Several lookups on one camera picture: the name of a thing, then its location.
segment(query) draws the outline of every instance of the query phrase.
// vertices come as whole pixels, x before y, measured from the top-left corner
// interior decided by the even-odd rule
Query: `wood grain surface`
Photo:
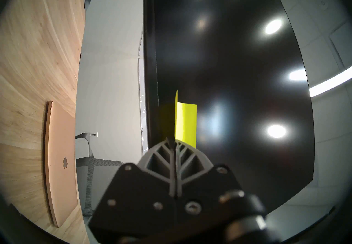
[[[0,15],[0,184],[8,203],[69,243],[89,243],[80,203],[60,227],[44,175],[48,101],[75,116],[83,0],[9,0]]]

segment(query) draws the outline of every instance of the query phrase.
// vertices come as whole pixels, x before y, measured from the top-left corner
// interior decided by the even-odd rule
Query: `ceiling light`
[[[309,89],[310,97],[326,92],[352,78],[352,67]]]
[[[290,73],[290,79],[294,81],[307,80],[306,71],[304,69],[293,71]]]
[[[281,138],[286,134],[286,130],[283,126],[272,125],[268,128],[268,133],[271,137]]]
[[[279,30],[279,28],[281,27],[281,21],[279,19],[273,20],[271,22],[269,22],[269,24],[266,26],[265,28],[265,33],[266,34],[272,34],[276,31]]]

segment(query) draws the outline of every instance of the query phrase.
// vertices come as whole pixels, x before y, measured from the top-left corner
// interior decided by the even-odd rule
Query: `laptop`
[[[56,101],[50,101],[45,129],[45,181],[56,227],[78,204],[75,161],[75,119]]]

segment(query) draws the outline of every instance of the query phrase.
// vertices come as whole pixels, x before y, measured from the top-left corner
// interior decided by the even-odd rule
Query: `yellow sticky note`
[[[175,97],[175,139],[196,147],[197,140],[197,105],[185,104]]]

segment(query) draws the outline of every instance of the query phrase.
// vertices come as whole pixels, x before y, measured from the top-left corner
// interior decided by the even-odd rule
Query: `apple logo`
[[[64,168],[66,168],[68,166],[68,163],[67,163],[67,159],[66,157],[64,158]]]

